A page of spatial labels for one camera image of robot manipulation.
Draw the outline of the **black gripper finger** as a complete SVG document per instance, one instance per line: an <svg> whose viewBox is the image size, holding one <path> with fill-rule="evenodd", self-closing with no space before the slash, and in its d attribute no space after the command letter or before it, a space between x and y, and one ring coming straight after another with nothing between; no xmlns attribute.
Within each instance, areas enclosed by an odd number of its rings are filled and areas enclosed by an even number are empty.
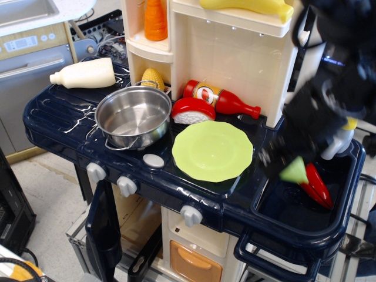
<svg viewBox="0 0 376 282"><path fill-rule="evenodd" d="M267 178L275 178L301 155L302 148L297 143L272 140L258 153L260 169Z"/></svg>

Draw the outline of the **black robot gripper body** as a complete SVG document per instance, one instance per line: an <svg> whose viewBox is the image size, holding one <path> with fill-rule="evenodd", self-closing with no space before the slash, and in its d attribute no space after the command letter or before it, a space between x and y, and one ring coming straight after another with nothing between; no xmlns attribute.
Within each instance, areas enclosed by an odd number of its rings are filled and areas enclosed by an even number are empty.
<svg viewBox="0 0 376 282"><path fill-rule="evenodd" d="M282 132L274 140L302 146L305 162L317 158L333 141L347 117L366 113L367 83L351 79L310 79L284 108Z"/></svg>

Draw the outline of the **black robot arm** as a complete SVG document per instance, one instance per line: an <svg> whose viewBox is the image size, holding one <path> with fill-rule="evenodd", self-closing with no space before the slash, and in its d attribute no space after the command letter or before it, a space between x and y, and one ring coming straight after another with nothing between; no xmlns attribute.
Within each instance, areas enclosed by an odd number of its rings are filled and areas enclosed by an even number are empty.
<svg viewBox="0 0 376 282"><path fill-rule="evenodd" d="M310 163L332 144L348 117L375 123L375 1L303 1L316 15L322 43L344 55L331 75L319 71L283 110L278 135L258 153L259 168L272 179L297 157Z"/></svg>

